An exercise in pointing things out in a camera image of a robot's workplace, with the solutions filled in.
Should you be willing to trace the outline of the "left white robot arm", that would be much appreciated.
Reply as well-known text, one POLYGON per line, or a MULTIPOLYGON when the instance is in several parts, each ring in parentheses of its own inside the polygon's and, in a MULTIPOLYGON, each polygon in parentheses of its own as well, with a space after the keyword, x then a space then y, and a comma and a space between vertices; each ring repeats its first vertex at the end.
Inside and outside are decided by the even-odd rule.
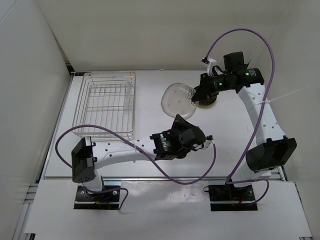
POLYGON ((72 180, 83 184, 93 200, 105 194, 98 169, 133 161, 171 161, 183 159, 191 151, 204 149, 212 136, 205 136, 198 127, 177 114, 172 127, 134 141, 94 142, 83 137, 71 151, 72 180))

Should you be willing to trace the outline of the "grey plate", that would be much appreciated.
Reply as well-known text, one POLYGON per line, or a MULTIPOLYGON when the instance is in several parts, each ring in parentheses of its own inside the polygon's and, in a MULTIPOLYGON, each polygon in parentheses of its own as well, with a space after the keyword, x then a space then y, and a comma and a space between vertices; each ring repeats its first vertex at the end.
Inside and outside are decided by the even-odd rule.
POLYGON ((171 84, 161 98, 163 112, 172 118, 175 118, 177 114, 185 120, 191 118, 199 103, 198 101, 192 101, 195 93, 194 88, 184 83, 171 84))

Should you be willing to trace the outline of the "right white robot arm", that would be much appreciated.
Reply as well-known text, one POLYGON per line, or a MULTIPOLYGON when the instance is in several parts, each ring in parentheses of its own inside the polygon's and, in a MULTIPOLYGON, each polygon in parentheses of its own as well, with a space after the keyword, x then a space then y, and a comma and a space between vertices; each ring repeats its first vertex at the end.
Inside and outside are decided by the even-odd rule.
POLYGON ((201 61, 206 65, 207 72, 201 74, 192 101, 208 101, 220 92, 234 90, 254 127, 249 143, 227 177, 228 185, 224 188, 226 197, 236 200, 242 195, 244 187, 266 172, 284 166, 297 148, 297 142, 294 138, 288 138, 278 124, 267 99, 268 87, 263 75, 258 68, 248 68, 243 52, 225 55, 224 69, 207 56, 201 61))

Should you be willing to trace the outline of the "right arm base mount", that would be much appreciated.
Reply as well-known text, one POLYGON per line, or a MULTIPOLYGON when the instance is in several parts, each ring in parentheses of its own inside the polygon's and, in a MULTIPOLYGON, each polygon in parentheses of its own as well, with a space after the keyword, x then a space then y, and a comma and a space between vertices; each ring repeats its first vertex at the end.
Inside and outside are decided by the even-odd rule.
POLYGON ((207 185, 203 191, 209 194, 211 212, 257 211, 252 185, 234 187, 232 184, 207 185))

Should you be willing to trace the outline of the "black plate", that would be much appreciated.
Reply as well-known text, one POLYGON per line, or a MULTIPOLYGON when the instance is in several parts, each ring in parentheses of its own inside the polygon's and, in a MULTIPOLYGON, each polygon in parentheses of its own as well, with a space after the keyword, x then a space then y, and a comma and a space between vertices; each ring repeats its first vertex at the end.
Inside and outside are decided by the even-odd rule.
POLYGON ((196 102, 198 102, 198 104, 201 104, 201 105, 210 105, 217 100, 218 94, 219 93, 214 88, 211 88, 209 86, 209 99, 205 101, 196 101, 196 102))

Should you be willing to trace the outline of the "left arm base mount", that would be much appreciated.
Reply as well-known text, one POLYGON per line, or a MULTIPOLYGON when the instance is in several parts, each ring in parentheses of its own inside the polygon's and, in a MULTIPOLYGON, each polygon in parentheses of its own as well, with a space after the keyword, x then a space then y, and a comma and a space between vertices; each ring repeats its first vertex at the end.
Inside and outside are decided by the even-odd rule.
POLYGON ((92 193, 79 184, 75 193, 74 205, 75 210, 118 210, 120 206, 120 190, 119 183, 105 181, 103 178, 102 190, 112 190, 107 193, 92 193))

